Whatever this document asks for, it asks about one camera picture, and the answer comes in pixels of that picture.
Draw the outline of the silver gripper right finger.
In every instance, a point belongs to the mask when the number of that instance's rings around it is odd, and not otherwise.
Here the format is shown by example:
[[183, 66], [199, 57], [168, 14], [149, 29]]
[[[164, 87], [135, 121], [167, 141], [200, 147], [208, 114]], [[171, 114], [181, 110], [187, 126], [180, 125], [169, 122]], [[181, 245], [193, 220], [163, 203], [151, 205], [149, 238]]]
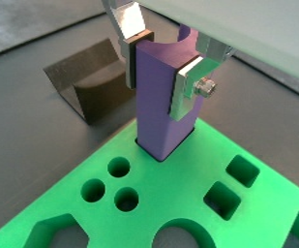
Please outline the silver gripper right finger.
[[193, 107], [195, 97], [209, 98], [216, 89], [213, 71], [233, 55], [235, 49], [203, 33], [197, 33], [195, 50], [199, 56], [177, 72], [169, 116], [180, 121]]

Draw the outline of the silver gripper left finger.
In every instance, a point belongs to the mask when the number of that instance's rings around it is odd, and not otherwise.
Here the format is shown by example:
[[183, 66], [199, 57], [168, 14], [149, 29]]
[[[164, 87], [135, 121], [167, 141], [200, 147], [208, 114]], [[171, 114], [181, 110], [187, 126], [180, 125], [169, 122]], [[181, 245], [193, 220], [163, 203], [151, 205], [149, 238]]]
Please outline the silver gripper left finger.
[[101, 0], [119, 37], [120, 54], [125, 59], [125, 84], [136, 88], [136, 43], [153, 40], [147, 29], [140, 5], [133, 0]]

